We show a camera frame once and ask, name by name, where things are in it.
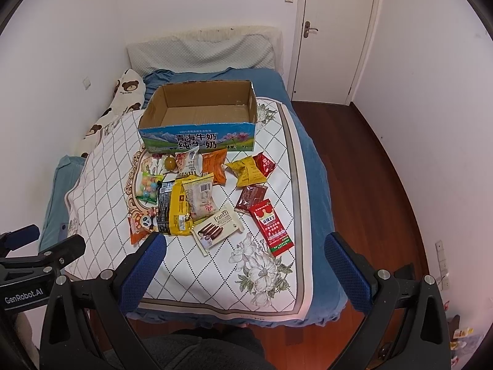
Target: cardboard box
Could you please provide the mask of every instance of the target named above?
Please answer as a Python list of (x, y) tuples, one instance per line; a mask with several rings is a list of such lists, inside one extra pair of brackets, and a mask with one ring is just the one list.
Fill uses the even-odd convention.
[(151, 153), (253, 151), (256, 122), (250, 81), (168, 83), (152, 95), (139, 133)]

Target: silver screw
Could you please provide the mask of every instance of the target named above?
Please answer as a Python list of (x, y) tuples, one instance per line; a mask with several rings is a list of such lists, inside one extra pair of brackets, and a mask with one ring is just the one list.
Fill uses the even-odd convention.
[(65, 284), (66, 280), (67, 280), (67, 277), (65, 275), (61, 275), (60, 277), (57, 278), (56, 283), (58, 285), (63, 285), (63, 284)]
[(427, 284), (433, 285), (435, 283), (435, 279), (431, 275), (425, 275), (425, 282)]
[(99, 276), (104, 280), (109, 280), (113, 276), (113, 270), (103, 270)]
[(390, 273), (387, 270), (378, 270), (377, 274), (383, 280), (388, 280), (390, 278)]

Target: reddish brown floor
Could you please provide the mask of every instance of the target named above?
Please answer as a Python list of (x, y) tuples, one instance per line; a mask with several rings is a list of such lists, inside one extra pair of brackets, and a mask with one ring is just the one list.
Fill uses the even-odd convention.
[[(336, 230), (374, 268), (395, 271), (413, 262), (417, 277), (427, 274), (421, 236), (407, 196), (359, 111), (354, 106), (293, 105), (327, 168)], [(391, 340), (398, 317), (384, 339)], [(325, 327), (252, 329), (261, 339), (267, 359), (279, 370), (322, 370), (341, 352), (361, 320), (361, 313), (348, 303), (339, 321)], [(141, 337), (190, 327), (179, 323), (132, 324)]]

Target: door handle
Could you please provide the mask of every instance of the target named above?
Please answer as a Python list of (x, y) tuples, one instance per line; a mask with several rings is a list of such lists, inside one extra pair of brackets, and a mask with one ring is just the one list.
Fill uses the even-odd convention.
[(310, 21), (305, 22), (305, 29), (303, 31), (303, 37), (307, 38), (310, 31), (319, 31), (316, 27), (310, 27)]

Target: white wall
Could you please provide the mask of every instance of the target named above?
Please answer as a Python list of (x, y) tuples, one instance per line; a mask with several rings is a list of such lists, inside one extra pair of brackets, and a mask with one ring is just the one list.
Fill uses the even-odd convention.
[(118, 0), (127, 42), (201, 27), (266, 25), (281, 29), (284, 83), (293, 48), (296, 3), (284, 0)]
[(449, 315), (493, 320), (493, 42), (466, 0), (383, 0), (355, 103), (409, 196)]
[[(24, 0), (0, 36), (0, 57), (0, 232), (41, 228), (58, 161), (108, 107), (130, 65), (116, 0)], [(22, 253), (36, 254), (36, 243)], [(38, 342), (41, 314), (33, 319)]]

